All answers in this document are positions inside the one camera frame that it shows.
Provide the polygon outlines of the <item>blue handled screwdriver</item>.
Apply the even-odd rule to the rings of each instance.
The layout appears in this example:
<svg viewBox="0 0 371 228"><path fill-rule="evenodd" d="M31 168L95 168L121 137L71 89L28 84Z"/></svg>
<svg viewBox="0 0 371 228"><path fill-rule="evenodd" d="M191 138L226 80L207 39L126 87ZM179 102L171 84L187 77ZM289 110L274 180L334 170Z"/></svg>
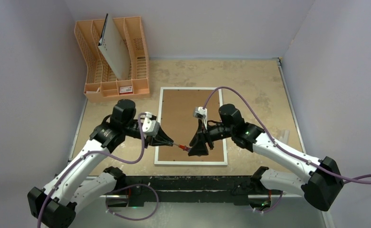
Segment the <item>blue handled screwdriver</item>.
<svg viewBox="0 0 371 228"><path fill-rule="evenodd" d="M178 147L178 148L180 148L181 150L186 151L186 152L189 152L189 150L190 150L190 148L187 147L187 146L185 146L185 145L180 145L180 144L176 144L176 143L172 143L172 145L173 145L174 147Z"/></svg>

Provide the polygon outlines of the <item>white picture frame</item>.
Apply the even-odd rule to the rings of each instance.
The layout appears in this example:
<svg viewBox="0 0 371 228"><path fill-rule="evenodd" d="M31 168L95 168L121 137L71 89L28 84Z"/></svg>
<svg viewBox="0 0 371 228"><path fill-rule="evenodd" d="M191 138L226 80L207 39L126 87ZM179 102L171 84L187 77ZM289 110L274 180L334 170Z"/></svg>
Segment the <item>white picture frame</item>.
<svg viewBox="0 0 371 228"><path fill-rule="evenodd" d="M172 147L155 148L155 165L168 166L227 166L226 140L216 141L208 156L188 156L178 145L188 146L198 127L193 117L195 107L208 99L208 117L219 121L218 109L223 104L222 91L210 96L212 87L162 87L159 98L158 121L164 132L174 140Z"/></svg>

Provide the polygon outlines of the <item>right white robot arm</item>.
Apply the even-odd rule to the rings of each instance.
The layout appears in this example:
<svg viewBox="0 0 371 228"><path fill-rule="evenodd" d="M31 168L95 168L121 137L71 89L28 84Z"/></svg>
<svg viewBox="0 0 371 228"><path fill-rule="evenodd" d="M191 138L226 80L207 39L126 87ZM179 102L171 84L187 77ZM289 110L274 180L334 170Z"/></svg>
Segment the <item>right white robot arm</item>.
<svg viewBox="0 0 371 228"><path fill-rule="evenodd" d="M318 210L330 209L344 186L334 159L313 157L282 143L263 128L246 122L233 104L221 106L218 112L219 122L208 120L206 108L195 108L193 116L198 119L198 127L189 144L189 156L206 156L215 141L230 138L239 148L267 157L289 170L259 168L251 180L254 192L280 190L303 196Z"/></svg>

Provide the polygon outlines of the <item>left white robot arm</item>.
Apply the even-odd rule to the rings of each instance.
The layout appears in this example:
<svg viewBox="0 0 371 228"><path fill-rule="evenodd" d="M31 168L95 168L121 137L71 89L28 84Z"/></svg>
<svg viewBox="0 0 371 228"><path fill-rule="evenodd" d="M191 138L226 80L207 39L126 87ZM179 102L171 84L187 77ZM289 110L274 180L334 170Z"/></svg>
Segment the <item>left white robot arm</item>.
<svg viewBox="0 0 371 228"><path fill-rule="evenodd" d="M100 196L130 193L145 184L128 184L119 168L106 168L90 182L91 171L105 158L113 158L113 151L127 137L139 139L141 149L148 146L173 146L173 140L162 130L156 116L150 112L137 113L135 102L121 99L90 134L80 153L43 188L28 193L29 208L37 219L37 226L69 227L77 213Z"/></svg>

